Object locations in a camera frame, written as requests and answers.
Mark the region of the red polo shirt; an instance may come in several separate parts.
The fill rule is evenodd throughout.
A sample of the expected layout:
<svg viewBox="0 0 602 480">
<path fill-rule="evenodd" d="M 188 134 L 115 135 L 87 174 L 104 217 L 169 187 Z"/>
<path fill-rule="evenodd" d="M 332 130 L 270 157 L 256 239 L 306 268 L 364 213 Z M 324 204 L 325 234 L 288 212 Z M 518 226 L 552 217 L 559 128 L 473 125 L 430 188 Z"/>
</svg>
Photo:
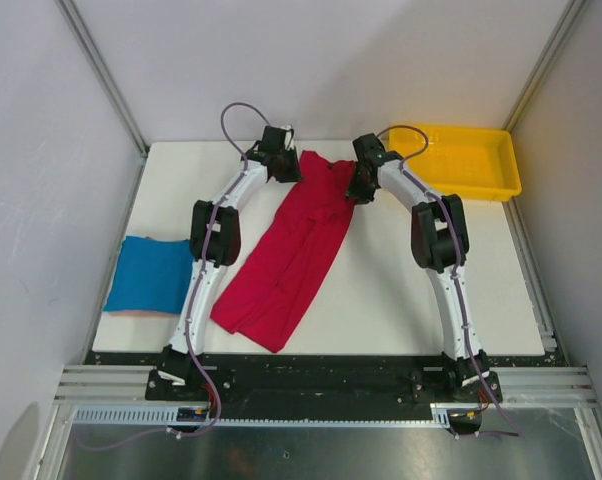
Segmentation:
<svg viewBox="0 0 602 480">
<path fill-rule="evenodd" d="M 211 319 L 266 350 L 281 351 L 320 290 L 350 227 L 346 190 L 355 162 L 300 158 L 303 180 L 281 202 L 269 228 L 216 300 Z"/>
</svg>

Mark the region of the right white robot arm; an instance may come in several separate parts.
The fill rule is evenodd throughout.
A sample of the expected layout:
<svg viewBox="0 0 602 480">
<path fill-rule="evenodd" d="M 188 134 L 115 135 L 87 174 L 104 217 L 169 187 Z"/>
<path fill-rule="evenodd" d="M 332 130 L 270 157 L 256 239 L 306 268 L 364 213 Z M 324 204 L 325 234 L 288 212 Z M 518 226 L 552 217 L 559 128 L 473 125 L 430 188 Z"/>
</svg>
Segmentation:
<svg viewBox="0 0 602 480">
<path fill-rule="evenodd" d="M 442 388 L 450 399 L 465 401 L 479 387 L 490 387 L 490 367 L 467 298 L 469 238 L 462 200 L 427 186 L 394 151 L 359 154 L 347 196 L 368 204 L 380 189 L 410 211 L 412 256 L 431 282 L 441 318 Z"/>
</svg>

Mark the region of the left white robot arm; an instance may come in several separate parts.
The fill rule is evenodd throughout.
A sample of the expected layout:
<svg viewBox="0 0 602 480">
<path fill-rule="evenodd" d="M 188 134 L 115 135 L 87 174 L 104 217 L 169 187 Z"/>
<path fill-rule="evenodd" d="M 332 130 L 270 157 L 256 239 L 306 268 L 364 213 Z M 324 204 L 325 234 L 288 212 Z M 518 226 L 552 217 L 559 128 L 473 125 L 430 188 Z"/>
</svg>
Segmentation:
<svg viewBox="0 0 602 480">
<path fill-rule="evenodd" d="M 295 147 L 268 153 L 254 146 L 222 192 L 210 201 L 197 201 L 193 207 L 191 280 L 177 327 L 157 366 L 159 377 L 180 399 L 191 399 L 201 390 L 202 376 L 193 369 L 192 358 L 204 350 L 206 327 L 221 281 L 240 253 L 239 214 L 270 179 L 280 183 L 302 179 Z"/>
</svg>

